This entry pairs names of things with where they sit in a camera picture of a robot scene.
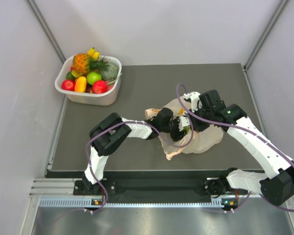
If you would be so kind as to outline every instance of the green vegetable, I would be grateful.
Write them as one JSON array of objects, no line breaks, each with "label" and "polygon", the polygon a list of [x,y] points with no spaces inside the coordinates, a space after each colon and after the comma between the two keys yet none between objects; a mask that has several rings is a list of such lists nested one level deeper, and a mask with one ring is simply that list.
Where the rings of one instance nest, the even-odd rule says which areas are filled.
[{"label": "green vegetable", "polygon": [[68,73],[67,73],[67,77],[66,77],[66,78],[69,79],[69,80],[73,80],[73,81],[75,81],[75,77],[72,75],[71,72],[68,72]]},{"label": "green vegetable", "polygon": [[104,81],[113,81],[117,79],[119,67],[112,62],[107,62],[107,68],[105,70],[100,70],[99,73]]}]

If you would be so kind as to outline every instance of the green apple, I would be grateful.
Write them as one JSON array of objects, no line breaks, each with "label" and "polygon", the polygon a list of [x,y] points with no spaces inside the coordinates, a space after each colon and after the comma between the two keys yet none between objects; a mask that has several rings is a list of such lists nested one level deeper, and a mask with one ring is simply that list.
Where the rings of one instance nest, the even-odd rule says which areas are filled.
[{"label": "green apple", "polygon": [[90,85],[93,85],[95,82],[101,80],[102,77],[100,75],[100,73],[97,73],[97,72],[90,72],[88,75],[87,75],[87,82],[90,84]]}]

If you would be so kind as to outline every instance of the banana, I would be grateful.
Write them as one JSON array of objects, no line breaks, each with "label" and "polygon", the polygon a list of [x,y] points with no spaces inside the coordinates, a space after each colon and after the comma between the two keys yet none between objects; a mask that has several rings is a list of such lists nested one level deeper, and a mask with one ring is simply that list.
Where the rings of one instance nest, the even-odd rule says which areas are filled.
[{"label": "banana", "polygon": [[96,51],[96,52],[94,53],[94,55],[93,55],[93,59],[94,59],[94,60],[98,60],[99,57],[100,57],[100,52],[99,52],[99,51]]},{"label": "banana", "polygon": [[72,74],[75,78],[78,78],[78,77],[82,76],[82,74],[80,74],[80,73],[77,72],[76,70],[73,70],[73,71],[71,72],[71,74]]},{"label": "banana", "polygon": [[94,53],[95,53],[95,48],[94,47],[90,48],[89,51],[87,52],[87,54],[90,55],[90,56],[93,56]]}]

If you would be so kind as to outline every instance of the red apple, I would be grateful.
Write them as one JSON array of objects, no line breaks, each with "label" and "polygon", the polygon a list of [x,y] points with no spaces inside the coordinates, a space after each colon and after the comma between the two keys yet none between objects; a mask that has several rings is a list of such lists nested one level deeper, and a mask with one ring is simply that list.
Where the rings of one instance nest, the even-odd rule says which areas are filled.
[{"label": "red apple", "polygon": [[69,79],[64,80],[64,82],[62,82],[61,84],[61,88],[66,91],[74,91],[74,87],[75,87],[75,82]]},{"label": "red apple", "polygon": [[108,85],[105,81],[99,80],[93,84],[93,92],[95,94],[105,93],[108,90]]}]

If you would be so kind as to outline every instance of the pineapple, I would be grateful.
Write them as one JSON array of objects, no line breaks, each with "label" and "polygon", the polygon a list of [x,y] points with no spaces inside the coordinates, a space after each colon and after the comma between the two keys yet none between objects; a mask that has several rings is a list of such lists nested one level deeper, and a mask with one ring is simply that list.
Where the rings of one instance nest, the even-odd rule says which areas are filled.
[{"label": "pineapple", "polygon": [[93,70],[106,70],[108,65],[105,58],[95,60],[92,56],[85,53],[79,53],[74,56],[73,67],[81,74],[89,73]]}]

